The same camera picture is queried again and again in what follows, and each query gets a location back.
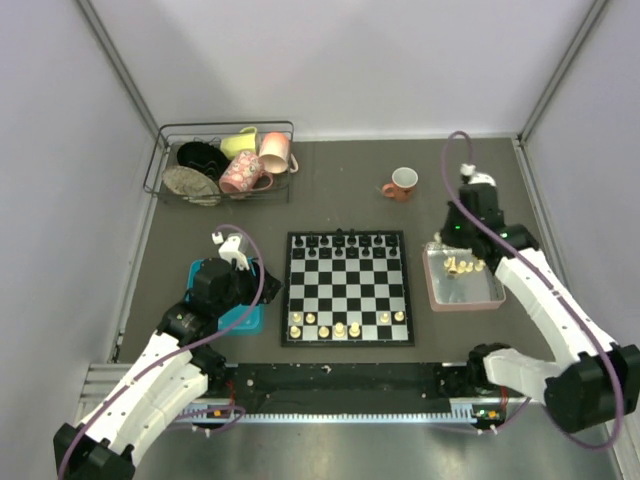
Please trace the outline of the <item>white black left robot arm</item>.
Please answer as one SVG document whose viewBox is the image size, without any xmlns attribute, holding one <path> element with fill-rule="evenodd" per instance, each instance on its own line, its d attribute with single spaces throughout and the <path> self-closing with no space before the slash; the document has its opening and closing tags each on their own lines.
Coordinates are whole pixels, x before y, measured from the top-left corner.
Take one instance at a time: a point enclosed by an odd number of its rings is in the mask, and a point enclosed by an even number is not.
<svg viewBox="0 0 640 480">
<path fill-rule="evenodd" d="M 192 286 L 162 316 L 140 357 L 106 398 L 77 424 L 63 424 L 53 445 L 60 479 L 131 479 L 145 453 L 181 412 L 226 387 L 223 356 L 211 341 L 229 333 L 222 316 L 250 315 L 281 287 L 260 256 L 202 262 Z"/>
</svg>

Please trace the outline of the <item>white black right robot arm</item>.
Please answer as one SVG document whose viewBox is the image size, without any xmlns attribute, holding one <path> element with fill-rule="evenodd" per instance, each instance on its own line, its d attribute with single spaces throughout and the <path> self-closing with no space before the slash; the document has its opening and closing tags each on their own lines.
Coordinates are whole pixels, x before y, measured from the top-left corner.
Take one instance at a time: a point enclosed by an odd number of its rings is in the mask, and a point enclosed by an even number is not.
<svg viewBox="0 0 640 480">
<path fill-rule="evenodd" d="M 508 387 L 544 405 L 567 433 L 620 423 L 639 400 L 639 349 L 621 346 L 599 328 L 552 272 L 544 252 L 521 224 L 508 225 L 497 188 L 463 182 L 448 203 L 442 242 L 469 251 L 520 302 L 553 358 L 543 361 L 501 343 L 469 355 L 466 380 L 487 396 Z"/>
</svg>

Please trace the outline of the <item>white pieces in tray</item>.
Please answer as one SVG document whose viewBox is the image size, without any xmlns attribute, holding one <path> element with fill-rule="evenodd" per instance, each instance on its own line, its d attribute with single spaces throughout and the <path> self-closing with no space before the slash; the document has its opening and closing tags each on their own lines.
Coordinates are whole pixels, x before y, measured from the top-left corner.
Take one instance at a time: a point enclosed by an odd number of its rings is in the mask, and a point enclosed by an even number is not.
<svg viewBox="0 0 640 480">
<path fill-rule="evenodd" d="M 485 269 L 484 260 L 471 255 L 469 257 L 448 256 L 443 261 L 444 273 L 449 277 L 479 273 Z"/>
</svg>

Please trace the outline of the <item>black white chess board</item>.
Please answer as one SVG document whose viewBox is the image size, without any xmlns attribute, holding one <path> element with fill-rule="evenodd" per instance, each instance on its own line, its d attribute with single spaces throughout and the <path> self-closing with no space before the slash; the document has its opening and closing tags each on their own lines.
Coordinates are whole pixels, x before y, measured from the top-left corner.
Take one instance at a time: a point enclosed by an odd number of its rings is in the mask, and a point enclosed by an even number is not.
<svg viewBox="0 0 640 480">
<path fill-rule="evenodd" d="M 396 322 L 394 314 L 403 311 L 404 322 Z M 292 315 L 299 312 L 301 323 Z M 380 315 L 390 314 L 390 322 L 382 324 Z M 307 324 L 307 313 L 316 316 Z M 345 336 L 333 338 L 333 327 L 341 322 Z M 361 335 L 351 338 L 352 323 L 361 326 Z M 298 326 L 299 338 L 290 336 L 290 328 Z M 318 330 L 326 326 L 327 338 Z M 411 308 L 409 275 L 405 252 L 395 259 L 294 260 L 285 253 L 284 292 L 282 298 L 281 344 L 306 346 L 412 346 L 415 329 Z"/>
</svg>

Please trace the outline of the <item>black chess pieces row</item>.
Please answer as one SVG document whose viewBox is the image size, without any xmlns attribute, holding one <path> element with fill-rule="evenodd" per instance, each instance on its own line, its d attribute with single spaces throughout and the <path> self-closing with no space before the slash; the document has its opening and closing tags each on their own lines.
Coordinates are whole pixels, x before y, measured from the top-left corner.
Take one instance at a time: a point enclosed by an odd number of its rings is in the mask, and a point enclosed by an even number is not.
<svg viewBox="0 0 640 480">
<path fill-rule="evenodd" d="M 399 230 L 302 231 L 287 234 L 294 260 L 395 259 L 404 252 Z"/>
</svg>

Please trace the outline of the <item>blue plastic tray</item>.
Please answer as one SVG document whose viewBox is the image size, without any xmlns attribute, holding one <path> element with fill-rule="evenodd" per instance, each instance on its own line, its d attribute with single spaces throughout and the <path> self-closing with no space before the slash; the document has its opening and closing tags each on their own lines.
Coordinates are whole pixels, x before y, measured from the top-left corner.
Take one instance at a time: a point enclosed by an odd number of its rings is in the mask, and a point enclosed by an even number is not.
<svg viewBox="0 0 640 480">
<path fill-rule="evenodd" d="M 264 327 L 264 306 L 259 304 L 249 314 L 246 314 L 248 310 L 248 305 L 239 305 L 227 312 L 219 318 L 218 330 L 223 330 L 237 322 L 239 318 L 243 318 L 244 321 L 236 325 L 235 328 L 228 333 L 229 336 L 251 336 L 260 334 Z"/>
</svg>

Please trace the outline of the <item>orange ceramic mug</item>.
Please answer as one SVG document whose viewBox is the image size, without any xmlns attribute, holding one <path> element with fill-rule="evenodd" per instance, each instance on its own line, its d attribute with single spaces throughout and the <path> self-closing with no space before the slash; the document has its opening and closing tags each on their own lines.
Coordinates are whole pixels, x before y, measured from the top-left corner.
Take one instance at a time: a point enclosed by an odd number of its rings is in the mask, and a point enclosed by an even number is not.
<svg viewBox="0 0 640 480">
<path fill-rule="evenodd" d="M 381 189 L 382 194 L 397 202 L 406 202 L 418 183 L 418 173 L 409 167 L 399 167 L 391 175 L 391 182 Z"/>
</svg>

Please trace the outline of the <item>pink metal tray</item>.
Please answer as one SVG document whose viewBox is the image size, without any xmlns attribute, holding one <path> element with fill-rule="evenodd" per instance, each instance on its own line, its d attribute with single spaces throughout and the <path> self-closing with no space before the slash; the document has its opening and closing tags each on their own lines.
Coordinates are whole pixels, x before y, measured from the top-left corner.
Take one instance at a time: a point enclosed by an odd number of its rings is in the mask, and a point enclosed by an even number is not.
<svg viewBox="0 0 640 480">
<path fill-rule="evenodd" d="M 470 250 L 427 243 L 422 253 L 431 308 L 436 312 L 495 310 L 506 300 L 503 285 L 488 266 L 479 273 L 449 277 L 443 261 L 448 256 L 469 257 Z"/>
</svg>

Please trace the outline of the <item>speckled grey plate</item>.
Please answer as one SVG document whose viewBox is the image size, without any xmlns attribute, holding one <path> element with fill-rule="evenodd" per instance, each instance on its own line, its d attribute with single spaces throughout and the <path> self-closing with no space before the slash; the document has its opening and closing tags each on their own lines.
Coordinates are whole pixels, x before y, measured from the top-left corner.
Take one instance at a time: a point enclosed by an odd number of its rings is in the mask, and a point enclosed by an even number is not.
<svg viewBox="0 0 640 480">
<path fill-rule="evenodd" d="M 175 195 L 200 206 L 216 206 L 220 203 L 217 184 L 205 174 L 185 166 L 172 166 L 162 174 L 164 185 Z"/>
</svg>

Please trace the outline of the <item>white queen piece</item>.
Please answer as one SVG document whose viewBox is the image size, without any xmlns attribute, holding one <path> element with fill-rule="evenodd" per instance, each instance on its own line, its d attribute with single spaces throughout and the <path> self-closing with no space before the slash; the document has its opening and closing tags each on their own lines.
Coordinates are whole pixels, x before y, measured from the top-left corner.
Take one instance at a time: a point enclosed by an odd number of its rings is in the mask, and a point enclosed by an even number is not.
<svg viewBox="0 0 640 480">
<path fill-rule="evenodd" d="M 333 338 L 340 339 L 345 336 L 345 326 L 343 323 L 338 322 L 333 327 Z"/>
</svg>

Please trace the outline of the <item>pink floral ceramic mug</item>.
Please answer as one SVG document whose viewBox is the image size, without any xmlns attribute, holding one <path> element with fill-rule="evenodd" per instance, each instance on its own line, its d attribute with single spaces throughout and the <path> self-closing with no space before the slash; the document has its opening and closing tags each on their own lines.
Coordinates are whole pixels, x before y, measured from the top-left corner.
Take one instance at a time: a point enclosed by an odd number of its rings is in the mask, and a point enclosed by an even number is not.
<svg viewBox="0 0 640 480">
<path fill-rule="evenodd" d="M 219 188 L 232 198 L 245 198 L 254 192 L 269 190 L 273 183 L 273 175 L 266 170 L 263 160 L 256 153 L 243 150 L 222 174 Z"/>
</svg>

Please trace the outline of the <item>white king piece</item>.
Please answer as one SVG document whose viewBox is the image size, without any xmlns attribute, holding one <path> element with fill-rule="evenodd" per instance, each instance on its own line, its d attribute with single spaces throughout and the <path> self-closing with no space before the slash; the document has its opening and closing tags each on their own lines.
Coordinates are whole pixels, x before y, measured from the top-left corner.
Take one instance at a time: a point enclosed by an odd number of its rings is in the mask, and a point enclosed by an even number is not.
<svg viewBox="0 0 640 480">
<path fill-rule="evenodd" d="M 352 323 L 349 327 L 348 333 L 351 338 L 359 337 L 361 335 L 361 326 L 357 322 Z"/>
</svg>

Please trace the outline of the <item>pink white ceramic mug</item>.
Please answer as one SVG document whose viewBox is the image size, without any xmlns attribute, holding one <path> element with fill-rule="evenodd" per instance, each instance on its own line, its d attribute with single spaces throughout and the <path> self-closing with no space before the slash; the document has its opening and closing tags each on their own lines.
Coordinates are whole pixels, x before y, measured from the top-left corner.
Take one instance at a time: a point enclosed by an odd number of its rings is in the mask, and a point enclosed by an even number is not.
<svg viewBox="0 0 640 480">
<path fill-rule="evenodd" d="M 261 142 L 259 158 L 271 174 L 297 173 L 299 164 L 291 151 L 291 140 L 283 133 L 270 132 Z"/>
</svg>

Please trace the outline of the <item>black scalloped bowl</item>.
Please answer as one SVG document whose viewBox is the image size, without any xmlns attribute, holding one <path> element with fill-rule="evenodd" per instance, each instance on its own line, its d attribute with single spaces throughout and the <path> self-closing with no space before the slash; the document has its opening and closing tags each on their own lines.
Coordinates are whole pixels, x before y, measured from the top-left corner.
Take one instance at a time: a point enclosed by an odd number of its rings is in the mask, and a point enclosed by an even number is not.
<svg viewBox="0 0 640 480">
<path fill-rule="evenodd" d="M 192 141 L 180 146 L 176 154 L 180 166 L 192 168 L 217 181 L 227 170 L 230 160 L 214 145 Z"/>
</svg>

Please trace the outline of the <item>yellow ceramic mug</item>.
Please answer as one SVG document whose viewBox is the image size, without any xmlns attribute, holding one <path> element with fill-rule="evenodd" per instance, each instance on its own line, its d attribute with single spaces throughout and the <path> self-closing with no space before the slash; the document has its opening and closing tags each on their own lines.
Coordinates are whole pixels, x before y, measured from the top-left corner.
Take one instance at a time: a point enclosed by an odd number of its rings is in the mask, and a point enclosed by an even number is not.
<svg viewBox="0 0 640 480">
<path fill-rule="evenodd" d="M 225 137 L 220 142 L 221 152 L 230 160 L 243 151 L 256 153 L 260 148 L 261 137 L 256 126 L 247 126 L 237 134 Z"/>
</svg>

